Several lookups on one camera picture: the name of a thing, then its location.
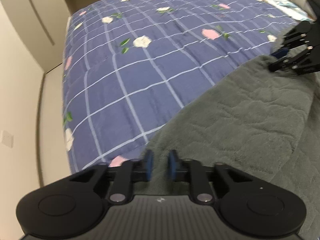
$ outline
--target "floor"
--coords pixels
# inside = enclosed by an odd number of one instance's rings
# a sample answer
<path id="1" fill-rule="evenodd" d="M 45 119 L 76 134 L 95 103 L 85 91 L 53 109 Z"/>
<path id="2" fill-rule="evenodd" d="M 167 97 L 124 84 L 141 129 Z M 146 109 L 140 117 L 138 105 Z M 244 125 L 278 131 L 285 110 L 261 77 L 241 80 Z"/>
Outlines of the floor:
<path id="1" fill-rule="evenodd" d="M 62 127 L 62 75 L 59 65 L 44 80 L 40 109 L 40 158 L 44 185 L 69 176 Z"/>

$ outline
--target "gray fuzzy blanket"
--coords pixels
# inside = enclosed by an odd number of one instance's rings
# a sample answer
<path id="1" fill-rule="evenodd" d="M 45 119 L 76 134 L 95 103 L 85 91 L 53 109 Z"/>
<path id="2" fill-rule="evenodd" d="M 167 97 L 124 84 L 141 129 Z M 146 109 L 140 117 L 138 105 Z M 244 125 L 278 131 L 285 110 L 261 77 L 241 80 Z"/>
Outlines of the gray fuzzy blanket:
<path id="1" fill-rule="evenodd" d="M 300 235 L 320 236 L 320 88 L 318 74 L 270 73 L 272 56 L 241 65 L 182 109 L 150 141 L 151 183 L 137 193 L 184 194 L 187 185 L 166 180 L 166 157 L 210 166 L 224 162 L 297 194 L 307 206 Z"/>

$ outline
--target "white cabinet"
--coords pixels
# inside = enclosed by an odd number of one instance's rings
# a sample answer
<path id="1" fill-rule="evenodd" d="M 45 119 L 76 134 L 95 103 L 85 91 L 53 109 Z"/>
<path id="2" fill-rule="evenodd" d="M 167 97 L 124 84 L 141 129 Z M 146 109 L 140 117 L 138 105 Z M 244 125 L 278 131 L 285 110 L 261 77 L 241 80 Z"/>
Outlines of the white cabinet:
<path id="1" fill-rule="evenodd" d="M 50 71 L 62 63 L 70 13 L 64 0 L 1 0 L 18 35 L 35 60 Z"/>

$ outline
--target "bedsheet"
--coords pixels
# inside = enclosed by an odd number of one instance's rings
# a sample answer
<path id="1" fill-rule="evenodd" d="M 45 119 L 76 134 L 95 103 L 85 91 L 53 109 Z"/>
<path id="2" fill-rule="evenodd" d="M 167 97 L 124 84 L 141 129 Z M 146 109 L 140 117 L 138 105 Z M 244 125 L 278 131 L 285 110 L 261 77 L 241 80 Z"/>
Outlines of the bedsheet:
<path id="1" fill-rule="evenodd" d="M 257 0 L 101 0 L 76 12 L 63 76 L 72 172 L 137 158 L 184 106 L 269 54 L 295 23 Z"/>
<path id="2" fill-rule="evenodd" d="M 274 7 L 277 7 L 279 10 L 283 11 L 285 14 L 289 15 L 297 21 L 310 21 L 313 20 L 308 17 L 308 14 L 299 8 L 294 3 L 289 0 L 264 0 L 267 3 L 270 3 Z"/>

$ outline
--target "ribbed black surface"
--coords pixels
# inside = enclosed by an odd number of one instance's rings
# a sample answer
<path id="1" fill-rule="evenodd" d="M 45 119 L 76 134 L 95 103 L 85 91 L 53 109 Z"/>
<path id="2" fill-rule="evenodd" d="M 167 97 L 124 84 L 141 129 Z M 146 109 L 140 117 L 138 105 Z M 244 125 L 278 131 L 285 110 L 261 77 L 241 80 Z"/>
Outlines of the ribbed black surface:
<path id="1" fill-rule="evenodd" d="M 26 236 L 24 240 L 36 240 Z M 135 196 L 113 206 L 91 231 L 72 240 L 252 240 L 222 223 L 210 206 L 188 196 Z M 299 240 L 297 236 L 284 238 Z"/>

